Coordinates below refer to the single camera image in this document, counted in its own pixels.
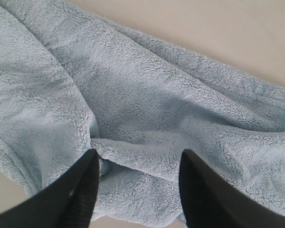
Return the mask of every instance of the beige floor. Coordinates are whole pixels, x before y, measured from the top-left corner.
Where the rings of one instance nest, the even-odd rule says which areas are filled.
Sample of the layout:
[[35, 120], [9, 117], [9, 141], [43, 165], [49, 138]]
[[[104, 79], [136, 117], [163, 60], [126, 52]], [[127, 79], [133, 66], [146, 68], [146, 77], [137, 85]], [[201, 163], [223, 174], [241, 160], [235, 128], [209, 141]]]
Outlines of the beige floor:
[[[285, 0], [69, 1], [285, 86]], [[25, 198], [20, 187], [0, 174], [0, 212]], [[142, 227], [109, 218], [92, 225]]]

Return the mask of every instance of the blanket fold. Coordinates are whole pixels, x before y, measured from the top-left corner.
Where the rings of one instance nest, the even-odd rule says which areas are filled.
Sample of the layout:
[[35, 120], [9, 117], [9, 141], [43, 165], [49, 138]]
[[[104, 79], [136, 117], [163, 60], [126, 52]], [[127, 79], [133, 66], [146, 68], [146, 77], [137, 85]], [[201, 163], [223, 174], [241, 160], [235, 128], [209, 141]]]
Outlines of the blanket fold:
[[88, 149], [93, 219], [183, 219], [181, 153], [285, 216], [285, 88], [62, 0], [0, 0], [0, 171], [36, 194]]

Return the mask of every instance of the fluffy fabric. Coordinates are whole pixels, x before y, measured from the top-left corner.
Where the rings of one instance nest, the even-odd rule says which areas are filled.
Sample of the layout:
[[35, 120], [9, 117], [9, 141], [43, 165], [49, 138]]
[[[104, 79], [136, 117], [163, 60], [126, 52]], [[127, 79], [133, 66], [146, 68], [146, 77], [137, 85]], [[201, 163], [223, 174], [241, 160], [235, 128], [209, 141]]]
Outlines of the fluffy fabric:
[[61, 0], [0, 0], [0, 171], [33, 195], [91, 147], [93, 219], [183, 219], [185, 148], [285, 215], [284, 88]]

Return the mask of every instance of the fleece blanket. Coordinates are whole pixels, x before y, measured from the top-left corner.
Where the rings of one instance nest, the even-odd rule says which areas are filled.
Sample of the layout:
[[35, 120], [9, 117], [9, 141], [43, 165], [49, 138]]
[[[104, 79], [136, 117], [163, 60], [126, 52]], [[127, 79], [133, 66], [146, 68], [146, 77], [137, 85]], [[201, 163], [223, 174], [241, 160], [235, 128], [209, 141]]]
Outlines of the fleece blanket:
[[93, 220], [183, 218], [185, 148], [285, 216], [285, 88], [62, 0], [0, 0], [0, 171], [34, 195], [90, 148]]

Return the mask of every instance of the plush texture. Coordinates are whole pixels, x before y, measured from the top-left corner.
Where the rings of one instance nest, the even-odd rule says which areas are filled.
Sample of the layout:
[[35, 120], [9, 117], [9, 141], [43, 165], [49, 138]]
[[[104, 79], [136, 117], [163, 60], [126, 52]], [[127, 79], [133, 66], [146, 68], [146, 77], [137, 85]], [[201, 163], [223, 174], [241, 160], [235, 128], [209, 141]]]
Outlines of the plush texture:
[[285, 216], [285, 89], [61, 0], [0, 0], [0, 171], [29, 195], [88, 149], [93, 219], [183, 218], [183, 149]]

